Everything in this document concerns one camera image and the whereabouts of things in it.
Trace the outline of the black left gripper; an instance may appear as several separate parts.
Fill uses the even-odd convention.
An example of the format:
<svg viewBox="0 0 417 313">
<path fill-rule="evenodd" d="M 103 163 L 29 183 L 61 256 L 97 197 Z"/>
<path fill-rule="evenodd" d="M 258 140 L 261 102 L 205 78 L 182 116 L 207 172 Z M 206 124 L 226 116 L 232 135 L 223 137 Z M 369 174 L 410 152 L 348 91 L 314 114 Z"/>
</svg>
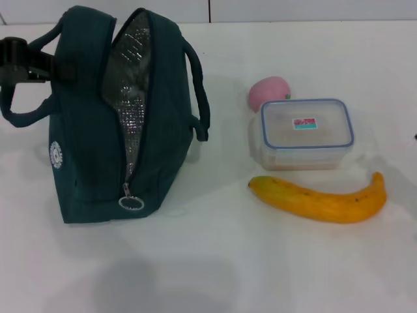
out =
<svg viewBox="0 0 417 313">
<path fill-rule="evenodd" d="M 32 53 L 27 61 L 27 41 L 17 37 L 1 40 L 1 81 L 73 81 L 76 65 L 47 53 Z"/>
</svg>

